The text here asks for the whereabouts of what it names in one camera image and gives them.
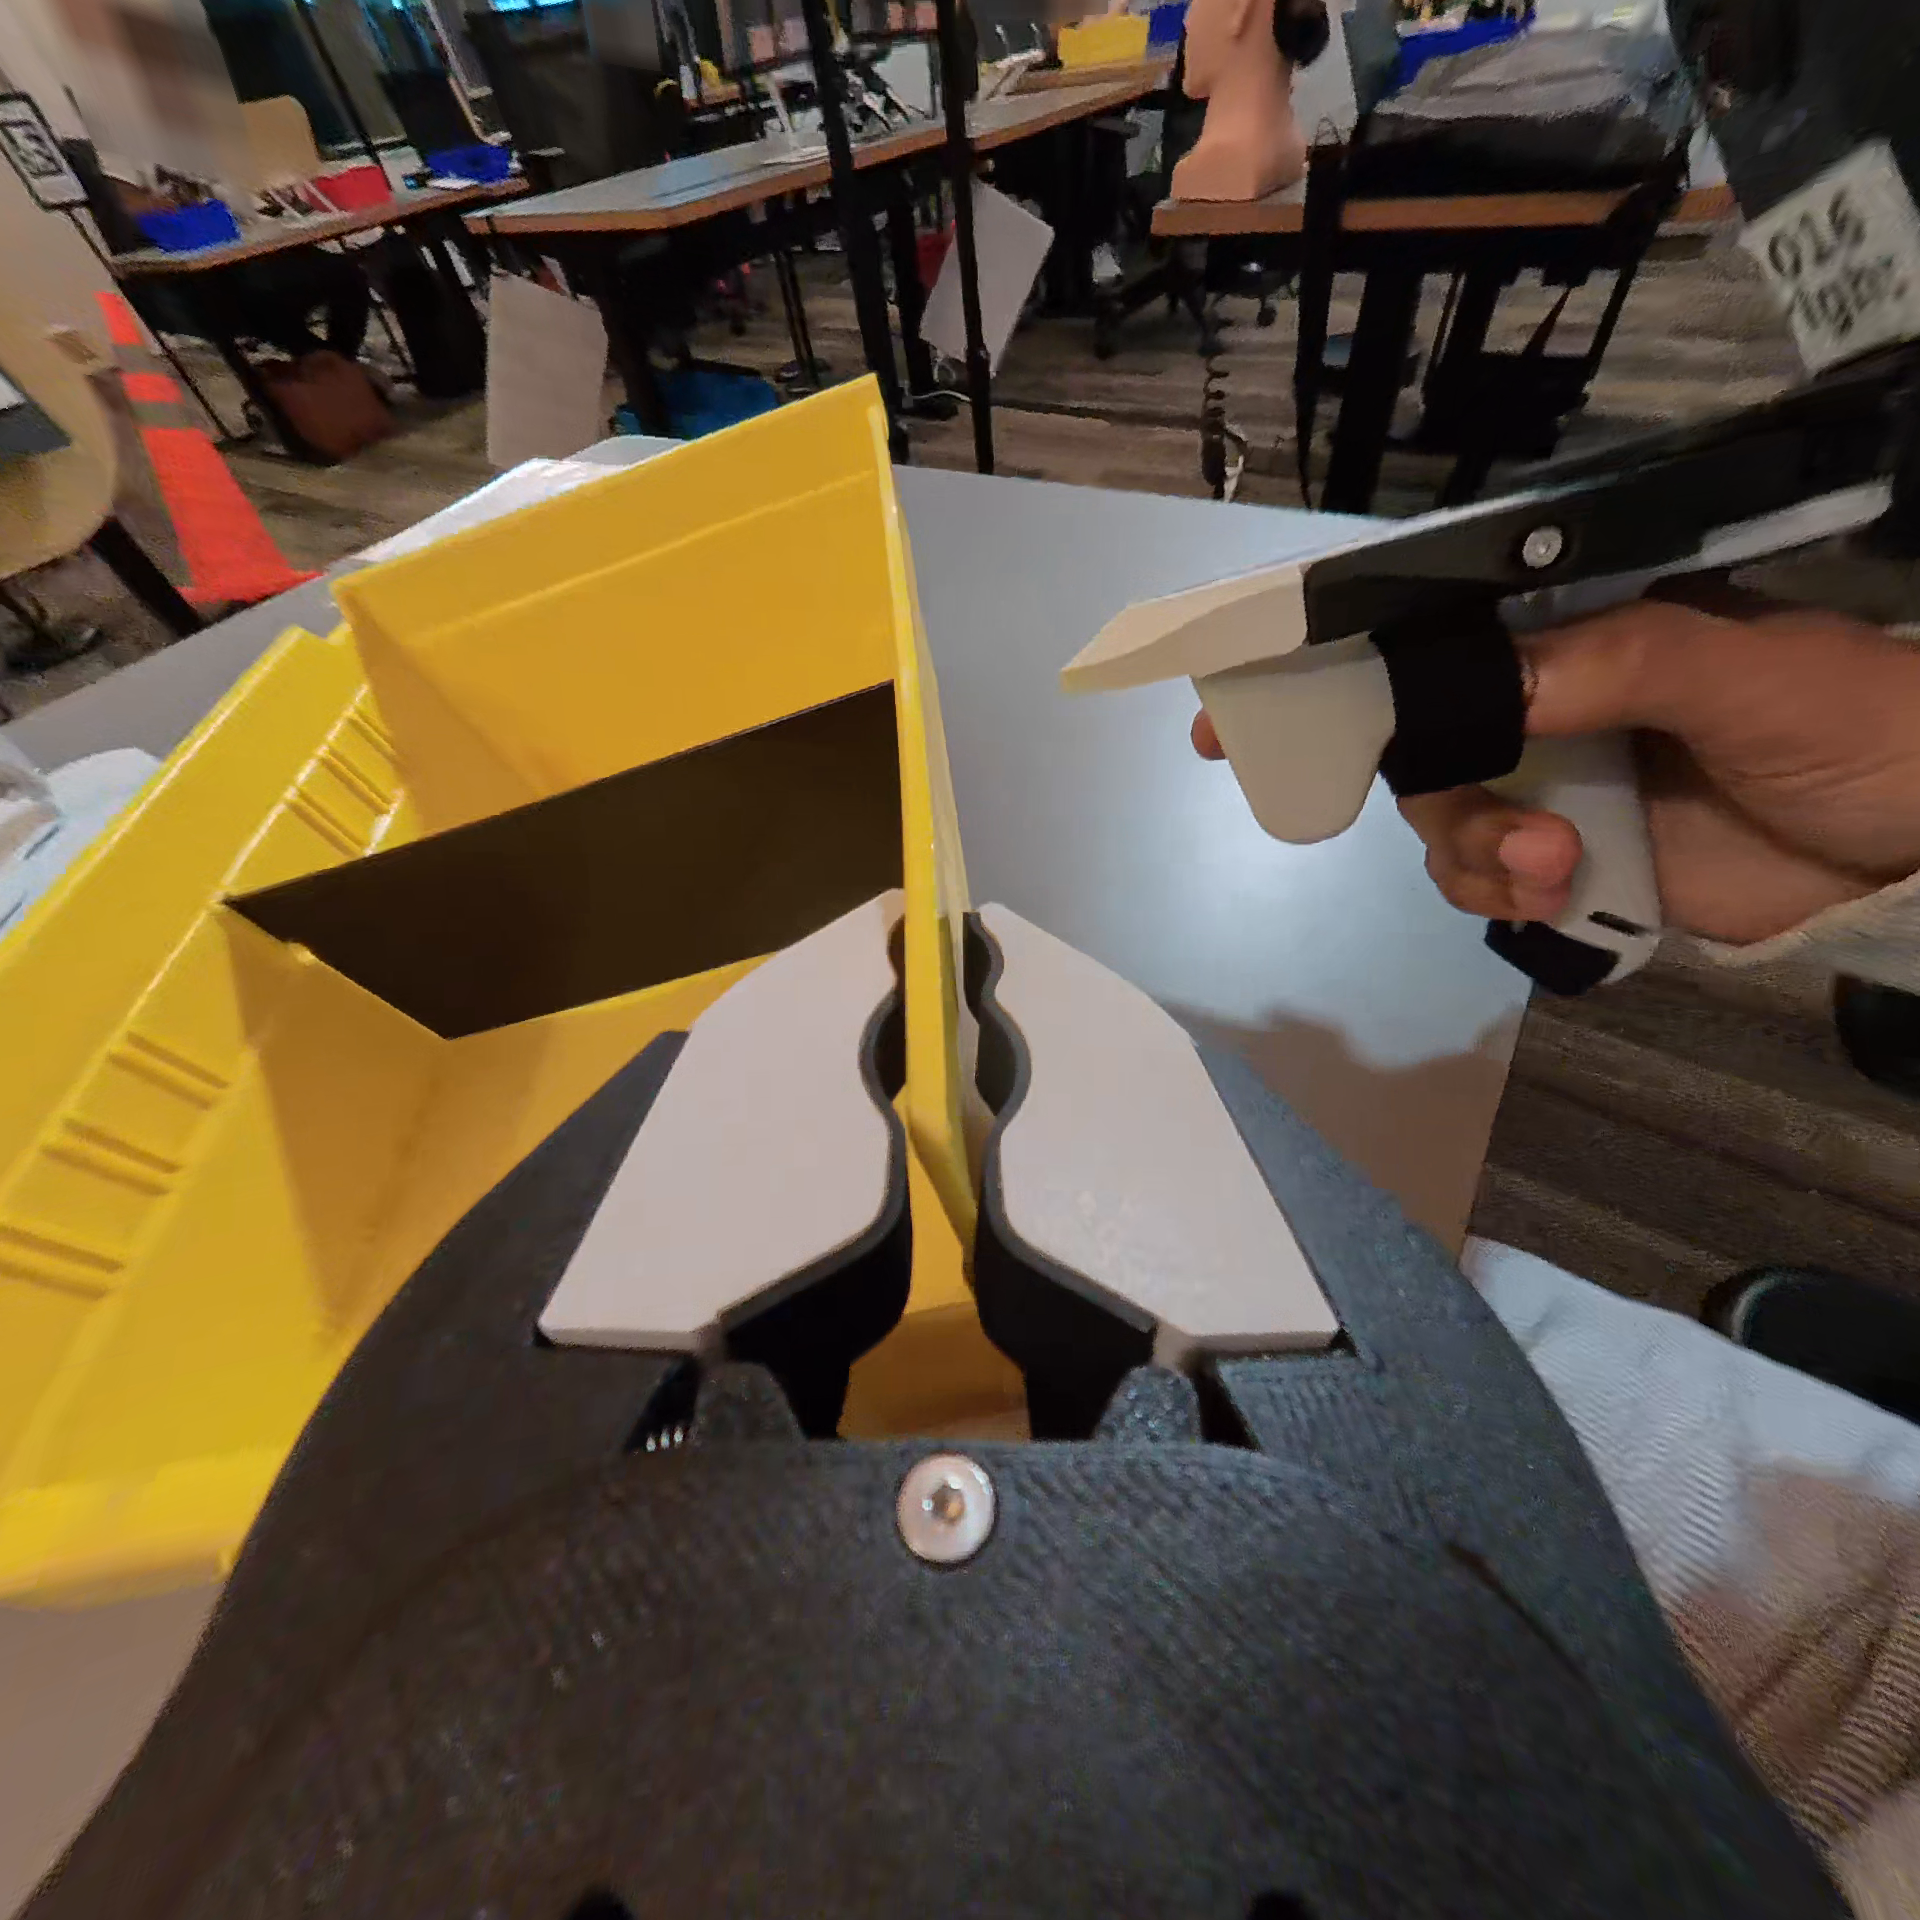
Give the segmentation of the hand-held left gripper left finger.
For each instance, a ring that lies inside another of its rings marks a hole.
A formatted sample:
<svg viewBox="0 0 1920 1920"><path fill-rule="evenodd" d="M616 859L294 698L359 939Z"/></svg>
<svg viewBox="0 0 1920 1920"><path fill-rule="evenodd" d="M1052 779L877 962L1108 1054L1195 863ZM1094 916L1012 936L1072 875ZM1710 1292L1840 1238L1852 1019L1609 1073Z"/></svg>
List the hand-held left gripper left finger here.
<svg viewBox="0 0 1920 1920"><path fill-rule="evenodd" d="M883 890L697 1015L542 1306L546 1343L751 1365L807 1438L837 1437L911 1280L901 930Z"/></svg>

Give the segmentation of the person's right hand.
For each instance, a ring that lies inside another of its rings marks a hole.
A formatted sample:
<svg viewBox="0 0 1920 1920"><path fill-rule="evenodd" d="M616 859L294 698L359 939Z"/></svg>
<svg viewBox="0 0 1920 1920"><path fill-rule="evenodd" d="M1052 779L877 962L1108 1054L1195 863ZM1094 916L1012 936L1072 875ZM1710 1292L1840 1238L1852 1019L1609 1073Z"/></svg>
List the person's right hand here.
<svg viewBox="0 0 1920 1920"><path fill-rule="evenodd" d="M1751 945L1916 875L1913 638L1643 599L1523 636L1520 666L1529 742L1635 751L1668 930Z"/></svg>

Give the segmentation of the beige mannequin head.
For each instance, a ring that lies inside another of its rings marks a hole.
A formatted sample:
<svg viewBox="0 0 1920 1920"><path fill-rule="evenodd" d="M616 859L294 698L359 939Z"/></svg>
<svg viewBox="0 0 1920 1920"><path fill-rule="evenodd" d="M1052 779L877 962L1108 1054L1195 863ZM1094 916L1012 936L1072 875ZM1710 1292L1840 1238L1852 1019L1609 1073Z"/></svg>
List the beige mannequin head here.
<svg viewBox="0 0 1920 1920"><path fill-rule="evenodd" d="M1306 181L1356 128L1343 13L1325 2L1188 5L1180 95L1204 116L1168 175L1174 205L1239 207Z"/></svg>

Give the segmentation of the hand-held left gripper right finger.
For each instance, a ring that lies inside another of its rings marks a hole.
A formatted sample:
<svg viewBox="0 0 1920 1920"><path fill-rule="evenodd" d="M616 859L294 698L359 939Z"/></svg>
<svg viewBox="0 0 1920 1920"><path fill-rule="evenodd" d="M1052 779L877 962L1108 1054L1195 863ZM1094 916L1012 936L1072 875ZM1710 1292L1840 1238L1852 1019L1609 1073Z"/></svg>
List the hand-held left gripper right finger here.
<svg viewBox="0 0 1920 1920"><path fill-rule="evenodd" d="M1125 1376L1319 1356L1339 1322L1193 1038L1002 905L966 927L980 1148L972 1297L1033 1438Z"/></svg>

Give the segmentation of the yellow plastic bin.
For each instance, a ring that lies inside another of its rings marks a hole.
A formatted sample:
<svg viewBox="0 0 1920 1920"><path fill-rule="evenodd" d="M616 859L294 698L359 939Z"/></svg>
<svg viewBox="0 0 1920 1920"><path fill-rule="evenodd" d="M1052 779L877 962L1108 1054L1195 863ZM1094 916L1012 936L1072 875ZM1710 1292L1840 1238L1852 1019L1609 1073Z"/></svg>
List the yellow plastic bin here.
<svg viewBox="0 0 1920 1920"><path fill-rule="evenodd" d="M895 694L906 1329L853 1430L1010 1387L959 1333L966 871L872 383L348 575L4 936L4 1606L226 1579L430 1252L736 962L439 1038L229 901L879 685Z"/></svg>

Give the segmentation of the table with small bins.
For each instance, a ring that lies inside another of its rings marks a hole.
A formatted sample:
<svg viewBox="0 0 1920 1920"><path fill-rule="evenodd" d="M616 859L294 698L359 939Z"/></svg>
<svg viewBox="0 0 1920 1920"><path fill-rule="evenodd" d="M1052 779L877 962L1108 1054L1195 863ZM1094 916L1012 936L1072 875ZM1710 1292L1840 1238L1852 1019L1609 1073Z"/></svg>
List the table with small bins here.
<svg viewBox="0 0 1920 1920"><path fill-rule="evenodd" d="M214 348L281 451L321 468L391 432L391 410L359 361L377 292L391 296L406 372L427 399L484 385L484 324L451 248L470 248L463 215L530 188L519 172L446 176L369 205L305 209L354 176L270 195L248 216L219 199L144 197L132 216L144 244L107 259L110 278L155 334Z"/></svg>

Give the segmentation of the white cloth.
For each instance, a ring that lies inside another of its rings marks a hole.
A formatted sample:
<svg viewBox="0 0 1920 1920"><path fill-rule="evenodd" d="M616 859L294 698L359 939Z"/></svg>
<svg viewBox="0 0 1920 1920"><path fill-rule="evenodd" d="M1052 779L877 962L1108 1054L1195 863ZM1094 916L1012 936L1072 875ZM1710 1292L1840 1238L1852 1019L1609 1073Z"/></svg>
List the white cloth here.
<svg viewBox="0 0 1920 1920"><path fill-rule="evenodd" d="M2 745L2 936L17 925L80 857L94 829L82 815L90 759L39 769Z"/></svg>

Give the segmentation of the wood-edged table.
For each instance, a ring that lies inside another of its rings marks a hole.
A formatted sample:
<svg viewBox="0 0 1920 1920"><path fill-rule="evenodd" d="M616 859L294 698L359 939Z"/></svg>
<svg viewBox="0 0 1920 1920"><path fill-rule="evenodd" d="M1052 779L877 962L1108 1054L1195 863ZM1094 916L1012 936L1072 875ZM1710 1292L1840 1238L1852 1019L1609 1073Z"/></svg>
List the wood-edged table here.
<svg viewBox="0 0 1920 1920"><path fill-rule="evenodd" d="M1680 187L1671 172L1628 188L1351 199L1324 154L1301 187L1243 205L1164 200L1149 229L1166 243L1253 244L1293 276L1301 504L1362 516L1427 278L1447 282L1447 300L1410 444L1452 456L1437 504L1453 507L1500 464L1554 452L1661 233L1736 216L1728 185Z"/></svg>

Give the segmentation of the printed tag sign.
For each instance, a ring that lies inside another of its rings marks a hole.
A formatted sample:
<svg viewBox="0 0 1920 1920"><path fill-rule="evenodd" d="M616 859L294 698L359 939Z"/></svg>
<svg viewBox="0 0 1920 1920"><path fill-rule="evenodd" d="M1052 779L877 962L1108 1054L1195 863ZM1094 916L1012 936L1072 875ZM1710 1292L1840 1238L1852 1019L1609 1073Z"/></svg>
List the printed tag sign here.
<svg viewBox="0 0 1920 1920"><path fill-rule="evenodd" d="M83 182L34 99L2 92L2 151L36 209L72 212L86 203Z"/></svg>

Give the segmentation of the black bag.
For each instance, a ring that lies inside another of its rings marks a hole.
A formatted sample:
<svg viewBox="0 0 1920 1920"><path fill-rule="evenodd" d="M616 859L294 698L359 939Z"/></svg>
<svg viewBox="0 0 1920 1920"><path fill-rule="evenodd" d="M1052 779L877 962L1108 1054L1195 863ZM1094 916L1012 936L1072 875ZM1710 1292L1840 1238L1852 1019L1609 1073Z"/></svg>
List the black bag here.
<svg viewBox="0 0 1920 1920"><path fill-rule="evenodd" d="M1629 188L1691 138L1695 95L1653 16L1529 27L1427 60L1356 131L1351 199Z"/></svg>

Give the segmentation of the blue bag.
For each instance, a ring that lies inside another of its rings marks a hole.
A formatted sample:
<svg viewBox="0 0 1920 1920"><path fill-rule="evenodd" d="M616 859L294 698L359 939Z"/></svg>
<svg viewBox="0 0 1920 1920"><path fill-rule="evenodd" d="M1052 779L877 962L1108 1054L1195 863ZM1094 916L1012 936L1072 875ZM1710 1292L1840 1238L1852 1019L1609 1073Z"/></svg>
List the blue bag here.
<svg viewBox="0 0 1920 1920"><path fill-rule="evenodd" d="M760 372L721 362L692 362L652 375L670 438L689 443L774 415L780 390Z"/></svg>

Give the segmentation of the long grey-topped table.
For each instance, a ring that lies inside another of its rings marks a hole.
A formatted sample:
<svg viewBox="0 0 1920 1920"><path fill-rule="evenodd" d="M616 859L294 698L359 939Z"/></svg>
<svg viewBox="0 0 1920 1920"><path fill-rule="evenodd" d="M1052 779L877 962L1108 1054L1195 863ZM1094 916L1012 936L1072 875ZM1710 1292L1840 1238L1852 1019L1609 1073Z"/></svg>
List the long grey-topped table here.
<svg viewBox="0 0 1920 1920"><path fill-rule="evenodd" d="M1000 149L1116 115L1145 95L1145 83L1112 77L1098 84L1067 80L1008 100L969 104L974 168ZM901 423L950 421L958 396L933 383L933 351L922 339L926 292L917 246L908 229L909 188L915 182L948 187L944 123L917 123L853 143L851 153L874 216ZM621 292L616 268L619 252L659 239L689 246L692 234L731 219L751 221L751 236L721 239L713 263L692 275L694 280L707 280L749 260L795 250L804 229L822 212L829 212L837 230L827 157L780 153L764 141L518 199L472 212L463 222L502 248L513 246L553 263L567 289L597 307L625 409L644 437L665 438L652 351L659 304Z"/></svg>

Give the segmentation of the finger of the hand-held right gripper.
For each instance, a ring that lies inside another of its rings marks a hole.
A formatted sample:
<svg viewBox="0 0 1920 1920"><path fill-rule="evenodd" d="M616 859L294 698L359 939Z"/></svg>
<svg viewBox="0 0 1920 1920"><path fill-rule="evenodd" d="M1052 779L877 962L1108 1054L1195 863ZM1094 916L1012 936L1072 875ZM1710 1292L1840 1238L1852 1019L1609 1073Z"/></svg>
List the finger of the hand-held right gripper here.
<svg viewBox="0 0 1920 1920"><path fill-rule="evenodd" d="M1268 666L1367 638L1398 696L1442 680L1500 696L1518 680L1495 610L1572 553L1592 484L1558 482L1410 519L1356 519L1341 540L1149 597L1061 669L1072 696Z"/></svg>

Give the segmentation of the person's right forearm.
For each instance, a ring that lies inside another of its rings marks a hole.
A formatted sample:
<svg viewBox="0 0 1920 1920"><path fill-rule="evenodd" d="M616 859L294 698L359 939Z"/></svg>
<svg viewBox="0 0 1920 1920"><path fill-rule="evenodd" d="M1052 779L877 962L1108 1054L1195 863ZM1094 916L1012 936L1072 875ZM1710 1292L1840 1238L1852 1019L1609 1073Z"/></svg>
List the person's right forearm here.
<svg viewBox="0 0 1920 1920"><path fill-rule="evenodd" d="M1782 932L1754 942L1691 936L1710 962L1754 970L1807 962L1871 986L1918 994L1918 875L1857 901L1824 908Z"/></svg>

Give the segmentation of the white board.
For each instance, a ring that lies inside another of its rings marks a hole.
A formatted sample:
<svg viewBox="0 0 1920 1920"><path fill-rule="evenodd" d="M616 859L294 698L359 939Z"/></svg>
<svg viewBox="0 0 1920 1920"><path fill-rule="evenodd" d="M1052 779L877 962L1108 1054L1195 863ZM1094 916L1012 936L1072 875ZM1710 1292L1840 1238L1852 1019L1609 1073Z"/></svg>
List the white board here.
<svg viewBox="0 0 1920 1920"><path fill-rule="evenodd" d="M496 271L487 296L486 458L564 461L610 435L610 345L591 300Z"/></svg>
<svg viewBox="0 0 1920 1920"><path fill-rule="evenodd" d="M1041 276L1054 229L1027 205L993 185L972 185L972 243L980 340L988 370L1000 370L1005 347ZM958 243L950 243L922 311L922 339L950 362L966 359L963 290Z"/></svg>

